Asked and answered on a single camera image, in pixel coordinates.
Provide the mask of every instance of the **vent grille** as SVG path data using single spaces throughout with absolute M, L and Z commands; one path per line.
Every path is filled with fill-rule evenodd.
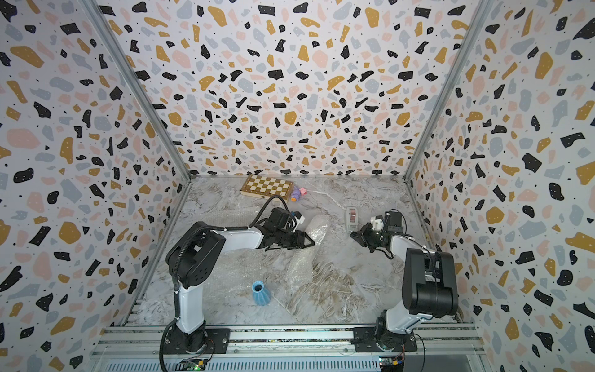
M 169 371 L 183 371 L 185 364 L 166 361 Z M 161 372 L 156 359 L 112 359 L 106 372 Z M 378 357 L 316 357 L 316 358 L 220 358 L 210 361 L 206 371 L 238 372 L 377 372 Z

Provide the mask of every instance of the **marble table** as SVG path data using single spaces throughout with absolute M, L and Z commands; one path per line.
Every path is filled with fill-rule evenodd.
M 141 297 L 135 325 L 166 325 L 173 317 L 173 285 L 165 254 L 196 221 L 238 226 L 252 221 L 264 200 L 239 193 L 246 176 L 200 177 L 191 184 L 189 197 L 176 222 L 167 248 Z M 404 263 L 370 253 L 345 232 L 344 207 L 356 206 L 360 227 L 373 215 L 400 210 L 408 233 L 424 242 L 412 201 L 401 178 L 289 178 L 308 194 L 289 209 L 305 217 L 306 230 L 315 215 L 328 215 L 329 227 L 312 252 L 304 278 L 288 275 L 296 251 L 265 252 L 241 249 L 221 254 L 205 282 L 203 312 L 208 324 L 339 324 L 375 323 L 382 310 L 396 305 L 401 296 Z M 271 203 L 268 210 L 279 204 Z M 262 280 L 271 291 L 271 302 L 260 307 L 252 299 L 252 283 Z

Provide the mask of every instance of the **chessboard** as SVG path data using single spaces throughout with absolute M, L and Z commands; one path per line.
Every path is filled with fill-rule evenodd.
M 293 182 L 291 181 L 255 175 L 248 177 L 240 189 L 242 195 L 260 199 L 268 199 L 273 195 L 279 195 L 286 202 L 289 202 L 292 191 Z

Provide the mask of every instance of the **mounting plate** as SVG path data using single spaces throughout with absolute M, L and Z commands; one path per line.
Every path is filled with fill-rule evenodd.
M 403 342 L 401 345 L 405 345 L 405 352 L 416 352 L 417 351 L 417 343 L 415 339 L 411 339 L 411 335 L 403 335 L 402 339 Z M 381 349 L 376 344 L 376 339 L 374 337 L 374 327 L 354 327 L 353 328 L 353 339 L 358 341 L 358 343 L 354 344 L 355 352 L 388 352 L 386 350 Z M 397 347 L 392 352 L 399 352 L 401 348 Z
M 206 333 L 206 349 L 202 352 L 202 355 L 225 354 L 227 352 L 231 330 L 229 328 L 207 328 Z M 173 343 L 166 343 L 163 347 L 164 355 L 178 355 L 183 353 L 184 351 L 176 348 Z

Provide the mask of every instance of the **terrazzo wallpaper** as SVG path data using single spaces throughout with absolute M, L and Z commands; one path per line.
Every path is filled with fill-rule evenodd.
M 398 174 L 471 0 L 101 0 L 193 174 Z
M 82 371 L 185 185 L 77 2 L 0 12 L 0 370 Z
M 494 2 L 411 181 L 494 371 L 595 371 L 594 17 Z

